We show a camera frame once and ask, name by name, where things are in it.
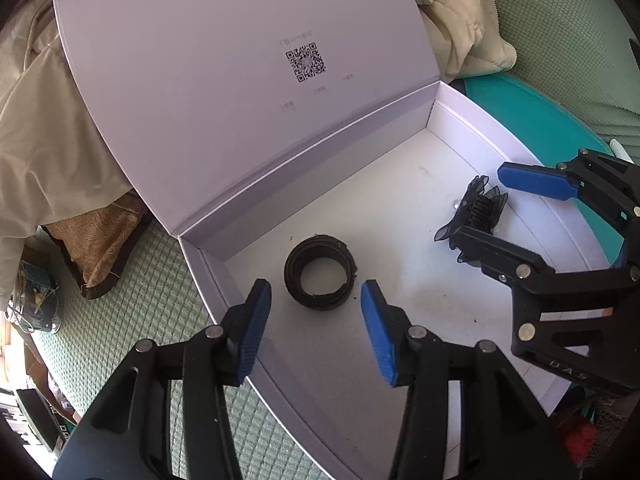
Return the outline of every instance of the qr code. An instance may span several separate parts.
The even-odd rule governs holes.
[[[326,71],[324,61],[315,43],[289,50],[287,59],[300,83]]]

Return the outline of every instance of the red object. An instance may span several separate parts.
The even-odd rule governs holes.
[[[583,416],[573,416],[556,429],[571,460],[578,465],[585,460],[596,440],[596,427]]]

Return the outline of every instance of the black ring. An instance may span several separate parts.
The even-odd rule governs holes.
[[[308,294],[302,288],[300,277],[306,264],[318,258],[330,258],[341,264],[347,282],[329,294]],[[340,306],[351,294],[356,278],[356,263],[344,242],[329,235],[316,235],[296,245],[284,264],[284,283],[289,294],[299,304],[314,310],[331,310]]]

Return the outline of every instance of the beige jacket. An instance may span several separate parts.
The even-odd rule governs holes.
[[[440,73],[457,77],[508,70],[516,50],[500,37],[494,0],[415,0]]]
[[[0,31],[0,310],[24,238],[130,188],[76,88],[52,0],[22,0]]]

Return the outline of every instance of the teal surface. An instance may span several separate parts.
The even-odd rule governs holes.
[[[577,155],[579,148],[611,154],[609,147],[564,108],[530,86],[506,74],[464,80],[466,96],[500,121],[532,153],[550,168]],[[613,263],[622,237],[599,215],[579,200],[578,209]]]

